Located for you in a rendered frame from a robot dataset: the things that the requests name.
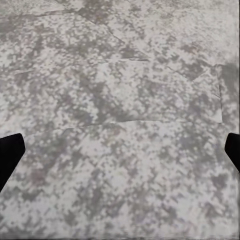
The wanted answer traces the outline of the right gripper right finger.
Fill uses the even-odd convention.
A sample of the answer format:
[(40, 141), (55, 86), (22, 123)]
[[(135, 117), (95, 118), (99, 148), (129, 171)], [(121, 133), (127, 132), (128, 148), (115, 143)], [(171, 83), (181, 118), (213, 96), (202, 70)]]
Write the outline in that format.
[(240, 134), (229, 133), (224, 150), (240, 172)]

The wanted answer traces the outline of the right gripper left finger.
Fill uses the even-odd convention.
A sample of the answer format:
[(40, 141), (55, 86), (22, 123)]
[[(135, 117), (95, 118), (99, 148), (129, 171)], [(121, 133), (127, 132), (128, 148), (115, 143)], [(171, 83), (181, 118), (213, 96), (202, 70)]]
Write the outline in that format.
[(0, 192), (26, 151), (21, 133), (0, 138)]

